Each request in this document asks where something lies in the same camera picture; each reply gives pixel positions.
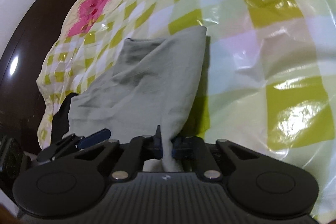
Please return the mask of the grey-green pants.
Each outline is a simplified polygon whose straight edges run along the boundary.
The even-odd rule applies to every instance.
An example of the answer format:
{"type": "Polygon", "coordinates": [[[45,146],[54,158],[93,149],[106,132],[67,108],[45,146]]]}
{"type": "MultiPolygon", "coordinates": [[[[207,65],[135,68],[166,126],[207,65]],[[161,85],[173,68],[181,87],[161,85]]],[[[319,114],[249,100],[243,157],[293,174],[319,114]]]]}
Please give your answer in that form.
{"type": "Polygon", "coordinates": [[[69,132],[111,131],[120,143],[161,132],[162,169],[179,172],[172,139],[185,125],[202,74],[206,28],[193,26],[156,39],[128,38],[116,63],[72,98],[69,132]]]}

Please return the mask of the black folded garment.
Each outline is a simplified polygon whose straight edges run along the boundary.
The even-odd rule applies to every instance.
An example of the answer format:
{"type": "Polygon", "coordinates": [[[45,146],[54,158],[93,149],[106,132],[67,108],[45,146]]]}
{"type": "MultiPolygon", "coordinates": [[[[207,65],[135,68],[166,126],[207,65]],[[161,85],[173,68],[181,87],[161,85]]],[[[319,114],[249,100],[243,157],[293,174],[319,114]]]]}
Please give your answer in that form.
{"type": "Polygon", "coordinates": [[[60,106],[59,111],[53,116],[51,130],[51,144],[60,141],[63,136],[69,131],[70,124],[68,113],[70,111],[72,98],[78,96],[77,93],[68,94],[60,106]]]}

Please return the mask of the dark wooden headboard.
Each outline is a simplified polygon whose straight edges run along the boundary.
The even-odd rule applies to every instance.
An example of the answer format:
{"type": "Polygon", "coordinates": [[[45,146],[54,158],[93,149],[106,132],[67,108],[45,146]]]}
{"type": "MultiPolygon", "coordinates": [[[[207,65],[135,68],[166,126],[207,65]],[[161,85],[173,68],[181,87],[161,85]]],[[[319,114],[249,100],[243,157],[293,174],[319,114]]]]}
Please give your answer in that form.
{"type": "Polygon", "coordinates": [[[36,80],[76,1],[36,0],[1,57],[1,136],[17,139],[33,154],[40,151],[37,130],[45,112],[36,80]]]}

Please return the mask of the checkered floral bedspread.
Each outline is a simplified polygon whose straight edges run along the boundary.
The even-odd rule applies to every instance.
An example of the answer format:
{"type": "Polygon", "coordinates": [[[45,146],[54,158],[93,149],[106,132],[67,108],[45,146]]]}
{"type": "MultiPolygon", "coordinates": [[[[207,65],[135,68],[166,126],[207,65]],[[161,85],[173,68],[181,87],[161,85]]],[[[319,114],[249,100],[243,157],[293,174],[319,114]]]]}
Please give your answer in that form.
{"type": "Polygon", "coordinates": [[[205,26],[210,60],[196,133],[300,166],[319,184],[312,211],[335,219],[335,0],[77,0],[37,78],[40,147],[66,96],[115,65],[128,37],[205,26]]]}

